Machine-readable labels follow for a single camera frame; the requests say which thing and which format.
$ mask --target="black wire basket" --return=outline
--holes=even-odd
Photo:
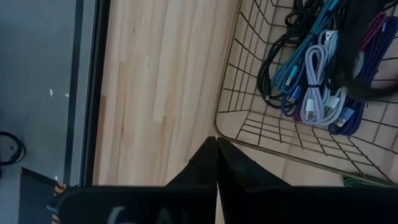
[[[398,98],[368,102],[359,131],[334,136],[325,127],[296,123],[268,107],[256,89],[261,62],[287,29],[293,0],[238,2],[217,96],[214,125],[231,142],[341,175],[373,182],[368,175],[398,181]],[[388,15],[397,15],[395,7]],[[272,76],[293,53],[285,45],[271,64]],[[396,81],[398,39],[388,50],[373,86]]]

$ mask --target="green cable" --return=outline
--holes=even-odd
[[[390,187],[398,187],[397,184],[392,183],[392,182],[390,182],[390,181],[388,181],[386,179],[383,179],[383,178],[375,177],[375,176],[368,175],[368,174],[361,174],[359,172],[352,172],[351,174],[367,178],[367,179],[369,179],[369,180],[371,180],[373,182],[377,182],[377,183],[380,183],[382,185],[386,185],[386,186],[390,186]],[[380,185],[377,185],[377,184],[374,184],[374,183],[370,183],[370,182],[367,182],[365,180],[359,180],[359,179],[356,179],[354,177],[348,177],[348,176],[344,175],[342,178],[343,178],[343,185],[345,187],[380,187]]]

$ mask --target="metal wire grid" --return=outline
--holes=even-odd
[[[261,62],[268,54],[272,43],[285,32],[284,17],[292,10],[292,3],[291,0],[243,0],[238,3],[216,102],[214,116],[216,130],[232,142],[296,162],[369,182],[372,181],[361,174],[378,175],[392,182],[385,172],[386,169],[381,168],[383,165],[373,162],[375,157],[372,155],[376,154],[378,161],[383,156],[395,158],[398,155],[396,152],[398,151],[396,145],[398,121],[395,122],[398,99],[369,103],[370,106],[366,108],[363,116],[361,129],[354,136],[347,138],[333,136],[325,130],[325,127],[296,123],[282,116],[279,110],[267,107],[256,90],[256,78]],[[388,13],[389,15],[397,13],[396,8],[394,7]],[[271,75],[293,51],[292,46],[284,46],[271,65]],[[394,68],[395,60],[398,59],[398,55],[395,54],[398,54],[398,42],[394,40],[375,77],[374,86],[396,81],[395,76],[398,70],[391,73],[391,68]],[[247,114],[237,133],[223,134],[217,125],[218,116],[239,112],[247,112]],[[386,134],[392,133],[394,135],[386,141],[388,137]],[[250,134],[255,141],[241,138],[243,134]],[[278,150],[280,145],[277,144],[275,148],[269,149],[269,146],[262,146],[263,140],[271,141],[274,146],[277,142],[288,144],[290,148],[321,154],[326,160],[323,159],[323,162],[320,162],[318,159],[292,156],[286,152],[280,152]],[[331,159],[349,162],[354,169],[348,168],[350,170],[347,171],[356,171],[360,174],[353,175],[342,170],[338,163],[327,161]]]

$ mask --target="wire basket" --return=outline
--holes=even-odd
[[[398,98],[393,96],[388,103],[368,102],[360,129],[350,137],[331,135],[325,127],[296,123],[280,110],[267,107],[256,89],[257,73],[272,43],[286,31],[284,19],[293,0],[243,0],[238,4],[216,102],[218,134],[231,142],[337,174],[368,182],[373,181],[365,174],[398,181]],[[398,14],[395,8],[387,13]],[[270,75],[293,51],[292,46],[284,46],[271,65]],[[396,81],[396,59],[397,38],[373,86]]]

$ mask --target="wooden floor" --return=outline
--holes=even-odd
[[[94,183],[164,185],[215,135],[237,4],[112,1]]]

